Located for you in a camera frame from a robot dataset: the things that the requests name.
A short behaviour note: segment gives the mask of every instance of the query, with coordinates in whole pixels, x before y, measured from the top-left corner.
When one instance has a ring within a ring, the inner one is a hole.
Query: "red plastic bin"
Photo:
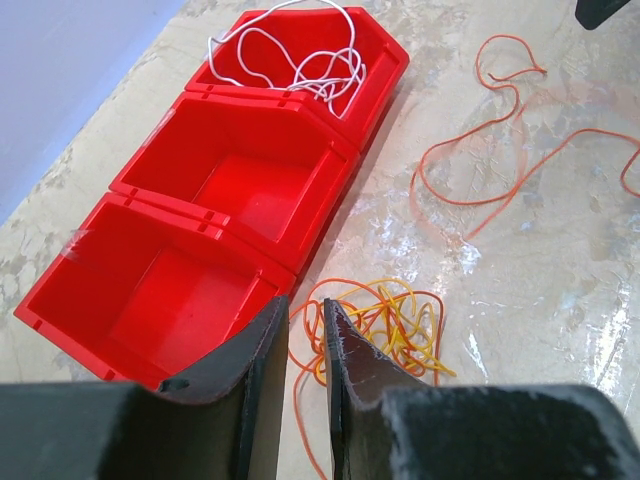
[[[218,228],[119,195],[80,231],[15,313],[104,380],[156,388],[295,280]]]
[[[327,123],[362,151],[386,103],[409,64],[407,52],[367,11],[361,7],[346,8],[356,30],[355,48],[360,52],[367,68],[367,76],[348,111],[340,119],[333,115],[324,102],[315,100],[308,92],[283,92],[267,89],[266,82],[244,72],[237,59],[237,40],[218,47],[214,64],[218,73],[234,78],[247,87],[238,87],[218,80],[205,61],[187,83],[185,90],[212,92],[244,98],[280,99],[305,102],[319,120]],[[244,13],[232,30],[257,16],[264,10]],[[318,50],[337,51],[348,45],[350,30],[344,16],[336,9],[278,10],[254,25],[275,36],[288,50],[296,65]],[[243,43],[243,59],[248,68],[267,75],[277,87],[292,83],[294,71],[280,49],[259,34],[248,34]],[[328,58],[320,57],[305,66],[309,77],[320,76],[328,65]],[[348,76],[348,67],[338,62],[334,69],[340,76]],[[334,108],[341,113],[348,95],[336,99]]]
[[[358,158],[299,103],[183,93],[110,188],[218,225],[297,274]]]

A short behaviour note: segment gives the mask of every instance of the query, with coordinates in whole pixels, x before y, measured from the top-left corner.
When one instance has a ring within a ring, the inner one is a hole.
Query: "black object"
[[[370,479],[637,479],[640,452],[596,389],[430,388],[325,300],[333,475]]]
[[[587,30],[594,30],[630,0],[578,0],[576,19]]]
[[[274,479],[287,342],[287,299],[277,297],[159,392],[0,386],[0,478]]]

